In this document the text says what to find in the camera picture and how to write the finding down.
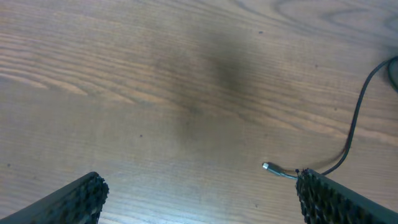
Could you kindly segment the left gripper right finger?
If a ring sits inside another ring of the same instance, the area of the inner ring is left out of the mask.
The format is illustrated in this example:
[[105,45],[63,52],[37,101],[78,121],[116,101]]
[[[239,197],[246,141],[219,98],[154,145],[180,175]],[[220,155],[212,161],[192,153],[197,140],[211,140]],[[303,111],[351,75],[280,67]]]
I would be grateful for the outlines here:
[[314,170],[303,170],[295,187],[305,223],[397,224],[397,212]]

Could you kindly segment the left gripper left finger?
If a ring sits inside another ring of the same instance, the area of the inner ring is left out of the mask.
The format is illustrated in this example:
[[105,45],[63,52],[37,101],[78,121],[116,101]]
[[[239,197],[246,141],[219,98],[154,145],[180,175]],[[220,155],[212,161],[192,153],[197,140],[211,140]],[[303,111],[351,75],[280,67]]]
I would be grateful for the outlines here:
[[105,180],[90,172],[1,219],[2,224],[97,224],[109,194]]

